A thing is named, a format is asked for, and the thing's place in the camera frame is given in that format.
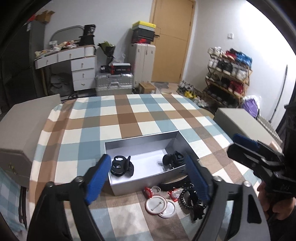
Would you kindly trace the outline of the person's right hand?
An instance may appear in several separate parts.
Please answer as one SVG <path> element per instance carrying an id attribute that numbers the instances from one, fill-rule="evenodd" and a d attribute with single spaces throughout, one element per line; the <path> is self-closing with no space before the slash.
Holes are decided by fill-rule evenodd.
<path id="1" fill-rule="evenodd" d="M 270 203 L 267 198 L 267 192 L 265 190 L 266 184 L 264 182 L 261 182 L 260 185 L 257 187 L 258 191 L 258 199 L 262 206 L 264 215 L 266 219 L 269 218 L 269 214 L 267 213 L 270 208 Z M 290 216 L 293 209 L 295 207 L 295 198 L 290 198 L 287 200 L 282 200 L 276 204 L 273 205 L 273 213 L 276 214 L 276 219 L 278 220 L 284 220 L 287 217 Z"/>

